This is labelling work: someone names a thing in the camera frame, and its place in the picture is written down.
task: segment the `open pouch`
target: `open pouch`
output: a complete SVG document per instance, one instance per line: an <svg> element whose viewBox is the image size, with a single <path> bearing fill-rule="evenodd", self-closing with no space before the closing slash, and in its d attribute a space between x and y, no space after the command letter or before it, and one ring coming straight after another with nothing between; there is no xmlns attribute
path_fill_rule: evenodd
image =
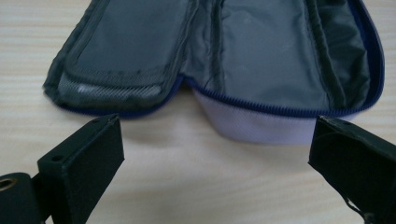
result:
<svg viewBox="0 0 396 224"><path fill-rule="evenodd" d="M369 108L383 80L361 0L93 0L44 88L77 112L138 117L186 81L223 135L308 143L317 115Z"/></svg>
<svg viewBox="0 0 396 224"><path fill-rule="evenodd" d="M365 223L396 223L396 146L350 122L320 117L309 164Z"/></svg>

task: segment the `table surface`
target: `table surface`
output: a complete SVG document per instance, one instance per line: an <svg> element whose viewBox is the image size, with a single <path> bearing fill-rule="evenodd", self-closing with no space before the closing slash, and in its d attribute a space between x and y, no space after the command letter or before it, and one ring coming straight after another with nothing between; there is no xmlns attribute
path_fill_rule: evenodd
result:
<svg viewBox="0 0 396 224"><path fill-rule="evenodd" d="M386 84L353 122L396 144L396 1L364 2L382 39ZM35 175L40 157L93 119L54 106L41 89L89 3L0 1L0 175ZM190 90L121 127L126 160L89 223L362 223L307 164L309 146L226 139Z"/></svg>

